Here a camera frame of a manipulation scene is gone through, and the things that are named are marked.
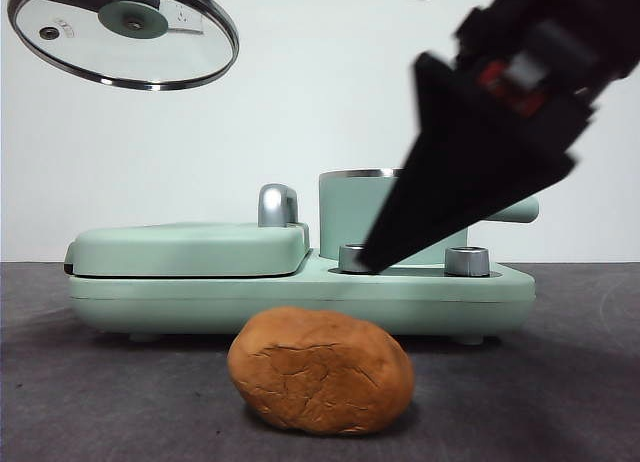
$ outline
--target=white wall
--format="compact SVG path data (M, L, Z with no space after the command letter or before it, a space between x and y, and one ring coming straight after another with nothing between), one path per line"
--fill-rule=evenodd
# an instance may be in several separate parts
M490 0L218 0L241 55L211 85L147 93L83 81L3 24L2 259L59 261L93 227L251 221L282 182L318 243L317 177L402 163L416 134L410 65ZM583 160L529 226L481 223L502 261L640 260L640 71L602 98Z

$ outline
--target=glass lid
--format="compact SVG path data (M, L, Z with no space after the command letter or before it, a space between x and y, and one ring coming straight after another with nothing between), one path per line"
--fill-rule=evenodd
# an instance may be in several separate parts
M9 0L8 13L36 55L107 85L196 87L238 56L237 30L212 0Z

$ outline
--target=dark gray surface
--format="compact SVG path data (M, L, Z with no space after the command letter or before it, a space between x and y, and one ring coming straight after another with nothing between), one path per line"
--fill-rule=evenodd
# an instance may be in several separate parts
M640 264L515 267L538 283L523 330L400 338L409 410L377 436L318 438L245 410L230 337L99 334L67 308L61 265L3 264L3 460L640 460Z

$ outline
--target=red component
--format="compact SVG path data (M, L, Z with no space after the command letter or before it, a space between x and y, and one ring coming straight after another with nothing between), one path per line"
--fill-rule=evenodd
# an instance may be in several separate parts
M547 96L541 90L523 92L510 83L502 76L507 67L503 60L490 62L478 77L478 84L514 112L523 117L531 117L542 107Z

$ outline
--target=chrome handle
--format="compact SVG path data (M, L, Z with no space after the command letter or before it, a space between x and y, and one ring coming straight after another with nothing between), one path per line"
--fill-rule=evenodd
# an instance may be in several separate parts
M298 223L298 195L291 187L267 184L258 197L258 226L286 227Z

